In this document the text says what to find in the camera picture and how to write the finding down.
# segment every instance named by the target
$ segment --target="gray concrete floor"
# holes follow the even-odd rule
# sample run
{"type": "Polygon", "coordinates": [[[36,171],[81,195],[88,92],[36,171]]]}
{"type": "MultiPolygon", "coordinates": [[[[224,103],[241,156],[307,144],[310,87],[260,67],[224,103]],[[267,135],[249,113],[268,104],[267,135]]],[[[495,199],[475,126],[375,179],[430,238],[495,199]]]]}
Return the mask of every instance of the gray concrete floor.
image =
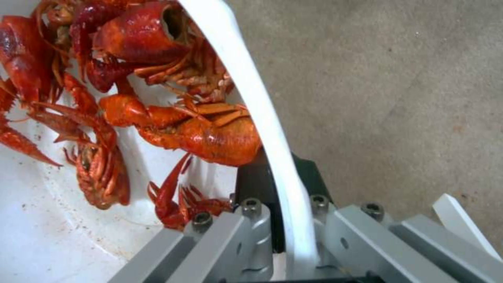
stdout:
{"type": "Polygon", "coordinates": [[[456,197],[503,252],[503,2],[229,1],[337,205],[456,197]]]}

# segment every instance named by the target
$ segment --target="bolt head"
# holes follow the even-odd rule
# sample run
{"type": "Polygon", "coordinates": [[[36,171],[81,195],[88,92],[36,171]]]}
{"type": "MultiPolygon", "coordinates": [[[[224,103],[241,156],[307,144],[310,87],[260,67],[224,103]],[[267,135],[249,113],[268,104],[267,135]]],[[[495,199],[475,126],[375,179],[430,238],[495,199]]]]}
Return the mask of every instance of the bolt head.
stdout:
{"type": "Polygon", "coordinates": [[[255,218],[262,213],[262,203],[258,198],[247,198],[241,203],[243,216],[255,218]]]}
{"type": "Polygon", "coordinates": [[[313,214],[328,213],[328,198],[321,194],[314,194],[310,197],[313,214]]]}
{"type": "Polygon", "coordinates": [[[377,202],[366,202],[362,204],[360,209],[377,222],[381,222],[384,218],[384,208],[377,202]]]}
{"type": "Polygon", "coordinates": [[[195,232],[204,233],[213,224],[213,217],[207,211],[200,212],[192,218],[192,228],[195,232]]]}

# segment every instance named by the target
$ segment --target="crayfish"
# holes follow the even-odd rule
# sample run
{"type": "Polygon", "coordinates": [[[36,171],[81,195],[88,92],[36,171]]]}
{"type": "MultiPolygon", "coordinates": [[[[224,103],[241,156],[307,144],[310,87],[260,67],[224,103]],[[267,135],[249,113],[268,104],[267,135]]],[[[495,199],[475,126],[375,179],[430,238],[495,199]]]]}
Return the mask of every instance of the crayfish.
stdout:
{"type": "Polygon", "coordinates": [[[77,142],[77,154],[74,150],[68,153],[66,149],[64,153],[67,161],[76,167],[80,189],[88,202],[99,209],[108,209],[116,202],[129,204],[129,177],[116,144],[115,130],[98,115],[94,97],[71,75],[65,74],[65,87],[74,96],[76,108],[42,102],[36,104],[61,113],[62,117],[77,125],[91,127],[95,132],[94,143],[78,128],[70,134],[58,126],[51,127],[62,136],[59,140],[77,142]]]}
{"type": "Polygon", "coordinates": [[[261,147],[257,129],[242,105],[226,103],[145,107],[136,95],[117,94],[99,102],[106,121],[136,126],[147,142],[165,149],[183,149],[208,162],[240,166],[261,147]]]}
{"type": "Polygon", "coordinates": [[[180,186],[178,188],[178,204],[173,201],[178,177],[186,172],[191,160],[191,154],[185,154],[160,188],[153,182],[150,182],[147,187],[148,196],[155,204],[155,214],[166,228],[182,230],[185,224],[199,212],[207,211],[218,216],[223,211],[231,211],[229,201],[208,199],[193,185],[180,186]]]}
{"type": "MultiPolygon", "coordinates": [[[[209,42],[176,1],[132,7],[98,30],[93,50],[104,58],[150,65],[135,68],[135,74],[148,85],[165,83],[170,91],[202,102],[223,101],[234,87],[209,42]],[[187,91],[168,83],[185,86],[187,91]]],[[[127,73],[130,68],[118,64],[116,72],[127,73]]],[[[93,72],[98,71],[88,69],[88,76],[93,72]]]]}
{"type": "Polygon", "coordinates": [[[62,90],[55,79],[60,70],[53,67],[54,53],[36,27],[33,18],[19,16],[4,16],[0,23],[0,62],[10,77],[7,81],[0,79],[0,143],[37,160],[61,166],[7,124],[6,114],[15,100],[19,100],[35,120],[54,121],[51,113],[32,105],[32,102],[55,102],[62,90]]]}

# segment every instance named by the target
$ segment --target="metal bracket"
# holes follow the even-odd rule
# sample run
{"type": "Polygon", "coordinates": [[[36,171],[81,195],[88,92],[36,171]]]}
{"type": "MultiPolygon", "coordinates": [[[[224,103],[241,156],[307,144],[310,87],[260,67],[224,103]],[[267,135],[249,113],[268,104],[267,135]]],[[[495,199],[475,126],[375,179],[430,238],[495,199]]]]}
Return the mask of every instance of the metal bracket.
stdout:
{"type": "Polygon", "coordinates": [[[456,282],[354,205],[328,214],[324,245],[353,276],[372,272],[386,282],[456,282]]]}
{"type": "Polygon", "coordinates": [[[423,215],[390,231],[460,282],[503,282],[503,264],[423,215]]]}
{"type": "Polygon", "coordinates": [[[238,281],[254,247],[251,226],[246,217],[222,213],[168,282],[238,281]]]}
{"type": "Polygon", "coordinates": [[[162,229],[109,283],[165,282],[195,244],[179,231],[162,229]]]}

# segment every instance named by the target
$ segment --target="white bowl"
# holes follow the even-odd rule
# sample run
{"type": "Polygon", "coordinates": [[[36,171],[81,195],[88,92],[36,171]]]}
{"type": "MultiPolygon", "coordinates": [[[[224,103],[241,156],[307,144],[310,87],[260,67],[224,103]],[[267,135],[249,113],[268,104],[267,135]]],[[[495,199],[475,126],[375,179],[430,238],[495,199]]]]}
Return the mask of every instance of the white bowl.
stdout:
{"type": "MultiPolygon", "coordinates": [[[[1,0],[0,14],[29,16],[37,3],[1,0]]],[[[0,75],[7,78],[1,67],[0,75]]],[[[147,87],[140,80],[134,80],[134,86],[145,103],[161,105],[174,99],[165,89],[147,87]]],[[[71,99],[63,96],[59,103],[69,105],[71,99]]],[[[25,115],[15,109],[8,117],[22,119],[25,115]]],[[[146,187],[150,180],[162,184],[183,151],[156,148],[135,129],[119,129],[131,203],[103,211],[87,203],[77,185],[75,168],[65,161],[62,148],[70,148],[72,143],[54,144],[56,134],[31,120],[10,125],[64,167],[49,166],[0,145],[2,281],[106,281],[162,229],[146,187]]],[[[188,179],[211,197],[227,197],[234,191],[235,174],[236,168],[194,160],[188,179]]]]}

